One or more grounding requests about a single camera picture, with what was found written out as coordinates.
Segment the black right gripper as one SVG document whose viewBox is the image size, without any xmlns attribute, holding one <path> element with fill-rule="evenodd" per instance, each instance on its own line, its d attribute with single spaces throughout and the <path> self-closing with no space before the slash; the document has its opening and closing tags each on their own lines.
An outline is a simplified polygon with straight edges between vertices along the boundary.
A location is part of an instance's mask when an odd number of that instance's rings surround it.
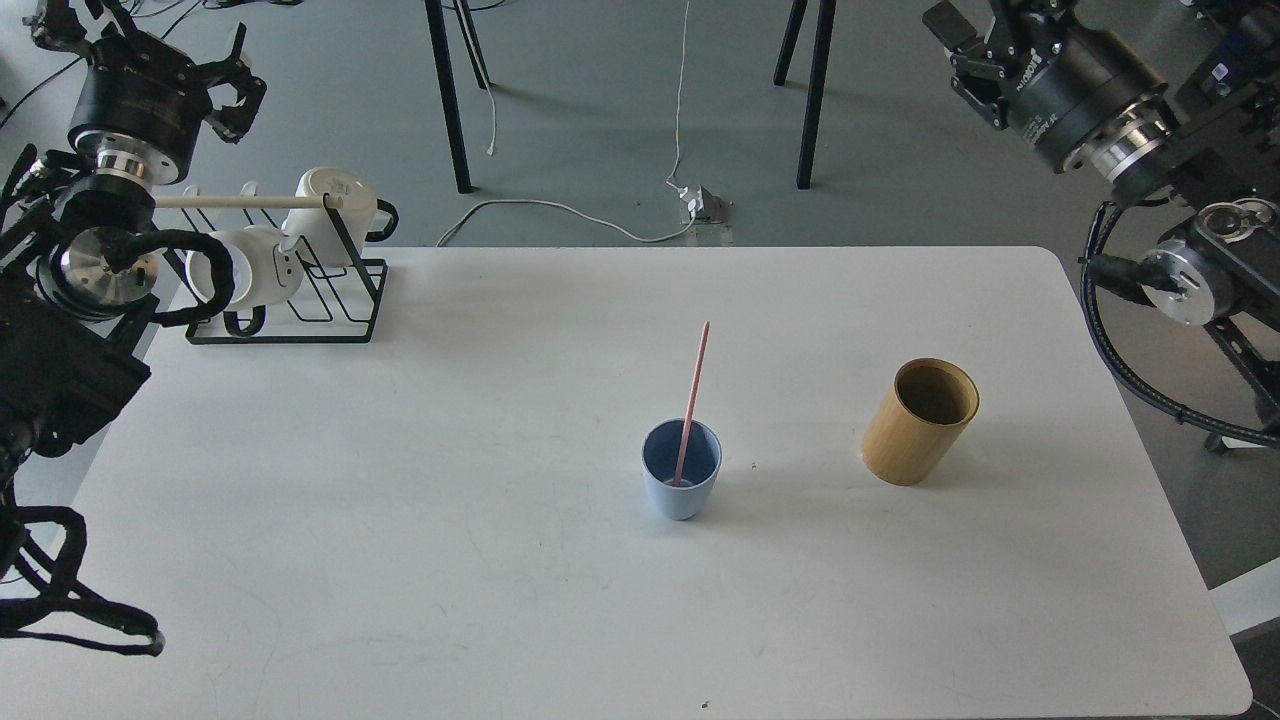
<svg viewBox="0 0 1280 720">
<path fill-rule="evenodd" d="M 951 1 L 922 17 L 951 87 L 996 129 L 1011 128 L 1052 172 L 1093 167 L 1116 191 L 1155 191 L 1170 133 L 1167 82 L 1116 35 L 1056 37 L 1060 1 L 991 1 L 980 35 Z"/>
</svg>

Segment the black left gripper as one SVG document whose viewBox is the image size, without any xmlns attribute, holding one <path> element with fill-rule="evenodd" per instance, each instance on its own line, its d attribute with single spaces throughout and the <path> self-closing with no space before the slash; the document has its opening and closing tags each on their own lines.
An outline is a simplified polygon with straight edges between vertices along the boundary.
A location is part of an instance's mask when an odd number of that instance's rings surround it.
<svg viewBox="0 0 1280 720">
<path fill-rule="evenodd" d="M 252 128 L 268 86 L 244 54 L 247 27 L 237 23 L 225 58 L 198 64 L 156 38 L 142 49 L 128 40 L 136 23 L 122 1 L 79 1 L 93 20 L 109 15 L 99 40 L 90 41 L 73 1 L 36 1 L 26 17 L 32 42 L 55 53 L 72 53 L 90 63 L 67 138 L 84 156 L 102 147 L 132 145 L 151 170 L 155 184 L 175 184 L 189 173 L 200 126 L 238 143 Z M 196 76 L 197 83 L 189 81 Z M 209 91 L 230 86 L 234 102 L 212 110 Z"/>
</svg>

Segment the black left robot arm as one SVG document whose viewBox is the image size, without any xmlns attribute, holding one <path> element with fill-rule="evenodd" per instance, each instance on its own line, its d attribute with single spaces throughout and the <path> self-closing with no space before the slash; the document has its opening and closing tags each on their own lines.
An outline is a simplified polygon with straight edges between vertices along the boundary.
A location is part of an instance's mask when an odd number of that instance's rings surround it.
<svg viewBox="0 0 1280 720">
<path fill-rule="evenodd" d="M 73 509 L 23 505 L 15 477 L 32 456 L 59 457 L 114 421 L 150 377 L 136 356 L 150 325 L 188 325 L 229 309 L 230 254 L 210 234 L 160 231 L 154 188 L 187 177 L 201 126 L 228 143 L 250 131 L 266 92 L 238 24 L 227 56 L 197 63 L 141 29 L 119 1 L 87 1 L 97 38 L 69 1 L 40 1 L 32 42 L 86 63 L 68 150 L 24 147 L 3 187 L 3 573 L 29 587 L 3 601 L 6 639 L 40 639 L 37 623 L 70 614 L 124 644 L 50 633 L 47 641 L 157 656 L 156 619 L 79 579 L 87 546 Z"/>
</svg>

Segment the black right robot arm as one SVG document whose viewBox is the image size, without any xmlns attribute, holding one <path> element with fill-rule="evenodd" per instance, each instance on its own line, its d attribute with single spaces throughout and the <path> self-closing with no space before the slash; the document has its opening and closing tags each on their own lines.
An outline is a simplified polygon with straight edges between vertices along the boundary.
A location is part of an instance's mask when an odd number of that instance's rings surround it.
<svg viewBox="0 0 1280 720">
<path fill-rule="evenodd" d="M 1277 363 L 1234 323 L 1277 328 L 1277 4 L 1213 1 L 1231 22 L 1175 99 L 1115 33 L 1071 1 L 993 1 L 984 33 L 948 1 L 922 20 L 947 53 L 957 96 L 1014 129 L 1052 170 L 1093 167 L 1111 187 L 1080 260 L 1089 336 L 1115 379 L 1176 421 L 1277 447 Z M 1120 356 L 1100 315 L 1110 293 L 1201 328 L 1254 393 L 1261 428 L 1198 413 Z"/>
</svg>

